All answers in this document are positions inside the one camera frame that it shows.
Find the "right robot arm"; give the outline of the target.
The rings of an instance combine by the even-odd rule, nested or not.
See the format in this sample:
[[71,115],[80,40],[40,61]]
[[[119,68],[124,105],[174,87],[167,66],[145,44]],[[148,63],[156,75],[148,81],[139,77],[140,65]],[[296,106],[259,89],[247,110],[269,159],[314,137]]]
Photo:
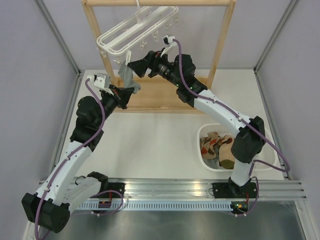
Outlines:
[[222,124],[234,137],[231,153],[235,165],[228,179],[227,188],[232,197],[240,197],[249,190],[250,170],[254,158],[262,151],[265,140],[264,121],[256,116],[237,113],[234,109],[220,101],[203,83],[195,77],[196,66],[188,54],[177,55],[173,62],[161,51],[149,51],[136,61],[128,63],[128,67],[140,78],[157,75],[176,86],[178,98]]

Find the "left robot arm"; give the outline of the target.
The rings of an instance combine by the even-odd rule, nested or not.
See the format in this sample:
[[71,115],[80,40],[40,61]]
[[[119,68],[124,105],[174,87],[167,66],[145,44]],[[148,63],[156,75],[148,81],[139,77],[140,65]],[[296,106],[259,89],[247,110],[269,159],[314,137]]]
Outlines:
[[72,213],[93,196],[103,198],[110,186],[106,175],[93,171],[78,186],[69,189],[70,183],[83,163],[98,146],[107,118],[116,108],[126,109],[133,87],[116,87],[101,90],[100,96],[92,92],[77,104],[75,128],[66,152],[54,167],[47,180],[35,193],[26,193],[22,206],[27,219],[34,223],[34,238],[41,239],[39,229],[59,233]]

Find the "grey sock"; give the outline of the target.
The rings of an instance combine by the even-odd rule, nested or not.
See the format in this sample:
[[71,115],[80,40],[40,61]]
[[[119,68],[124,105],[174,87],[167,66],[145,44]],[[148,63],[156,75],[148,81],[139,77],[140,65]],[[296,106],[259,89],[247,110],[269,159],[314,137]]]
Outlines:
[[220,169],[220,162],[219,162],[219,151],[212,150],[211,148],[208,149],[208,152],[205,156],[202,157],[204,163],[212,168],[212,169]]
[[128,67],[125,62],[120,65],[117,73],[123,80],[125,88],[134,88],[134,94],[137,94],[138,91],[141,90],[141,85],[134,81],[133,70]]

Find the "beige argyle sock front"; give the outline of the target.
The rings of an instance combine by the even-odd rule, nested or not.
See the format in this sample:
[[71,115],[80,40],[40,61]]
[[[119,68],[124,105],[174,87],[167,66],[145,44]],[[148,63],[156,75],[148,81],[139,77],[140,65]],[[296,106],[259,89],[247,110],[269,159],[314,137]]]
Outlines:
[[208,136],[200,138],[200,153],[203,159],[213,160],[219,156],[223,138],[216,132],[209,132]]

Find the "white plastic clip hanger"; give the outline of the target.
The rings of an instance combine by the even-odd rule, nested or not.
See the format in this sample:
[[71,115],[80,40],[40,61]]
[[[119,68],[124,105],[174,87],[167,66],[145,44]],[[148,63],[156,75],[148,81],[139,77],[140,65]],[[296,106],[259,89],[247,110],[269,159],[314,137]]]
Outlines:
[[103,57],[125,55],[128,58],[133,47],[139,45],[143,49],[148,37],[158,42],[160,29],[168,31],[179,21],[177,6],[141,6],[138,0],[136,6],[137,12],[97,38],[97,50]]

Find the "striped beige sock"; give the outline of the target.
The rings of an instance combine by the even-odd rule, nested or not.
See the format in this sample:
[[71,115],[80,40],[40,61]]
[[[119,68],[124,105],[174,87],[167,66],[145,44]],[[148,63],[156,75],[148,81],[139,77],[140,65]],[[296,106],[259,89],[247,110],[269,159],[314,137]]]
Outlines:
[[219,152],[218,163],[220,167],[227,170],[233,170],[235,161],[236,159],[230,150]]
[[219,150],[230,151],[234,141],[235,141],[235,138],[232,135],[226,134],[219,143]]

